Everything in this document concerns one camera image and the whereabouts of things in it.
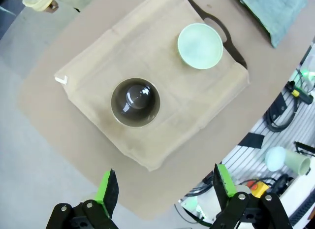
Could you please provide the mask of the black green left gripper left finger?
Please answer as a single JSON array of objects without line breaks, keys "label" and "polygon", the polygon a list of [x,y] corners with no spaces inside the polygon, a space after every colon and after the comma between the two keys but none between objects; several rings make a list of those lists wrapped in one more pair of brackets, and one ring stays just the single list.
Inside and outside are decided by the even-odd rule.
[{"label": "black green left gripper left finger", "polygon": [[118,202],[119,185],[115,171],[105,172],[93,199],[73,207],[57,204],[47,224],[48,229],[117,229],[112,215]]}]

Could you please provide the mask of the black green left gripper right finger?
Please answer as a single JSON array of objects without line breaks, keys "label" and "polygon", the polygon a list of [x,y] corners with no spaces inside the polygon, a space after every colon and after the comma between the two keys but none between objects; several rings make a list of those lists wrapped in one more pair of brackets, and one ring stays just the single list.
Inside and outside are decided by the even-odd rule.
[{"label": "black green left gripper right finger", "polygon": [[291,229],[287,213],[275,193],[264,193],[260,198],[237,191],[223,164],[216,164],[213,173],[221,213],[212,229],[237,229],[241,223],[250,223],[255,229]]}]

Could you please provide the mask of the person's right hand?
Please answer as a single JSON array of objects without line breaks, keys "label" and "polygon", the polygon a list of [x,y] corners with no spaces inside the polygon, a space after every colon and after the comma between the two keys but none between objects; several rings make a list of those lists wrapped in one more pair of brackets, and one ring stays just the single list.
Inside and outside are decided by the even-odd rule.
[{"label": "person's right hand", "polygon": [[56,1],[52,1],[49,6],[45,9],[47,13],[54,13],[59,8],[59,4]]}]

